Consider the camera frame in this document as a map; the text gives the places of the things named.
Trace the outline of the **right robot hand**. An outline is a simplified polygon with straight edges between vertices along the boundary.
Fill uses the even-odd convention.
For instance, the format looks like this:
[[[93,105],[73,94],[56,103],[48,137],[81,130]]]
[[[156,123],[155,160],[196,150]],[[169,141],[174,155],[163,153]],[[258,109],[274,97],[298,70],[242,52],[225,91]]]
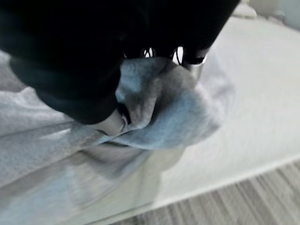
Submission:
[[[3,0],[0,48],[52,109],[107,135],[130,123],[117,102],[120,66],[145,54],[199,74],[237,0]]]

